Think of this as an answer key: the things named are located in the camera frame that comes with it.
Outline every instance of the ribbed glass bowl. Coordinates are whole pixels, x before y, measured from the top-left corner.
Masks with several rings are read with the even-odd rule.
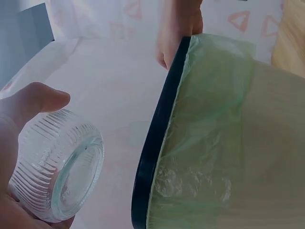
[[[65,109],[39,114],[19,136],[10,185],[38,218],[60,222],[80,210],[100,175],[103,158],[97,128]]]

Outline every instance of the pink triangle pattern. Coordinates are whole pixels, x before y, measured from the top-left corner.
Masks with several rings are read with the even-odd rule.
[[[142,20],[141,0],[129,0],[124,8],[124,13],[131,18]]]

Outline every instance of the green plastic bag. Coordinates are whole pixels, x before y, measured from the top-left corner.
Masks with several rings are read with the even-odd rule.
[[[242,104],[255,47],[191,38],[152,186],[148,229],[213,229],[243,179]]]

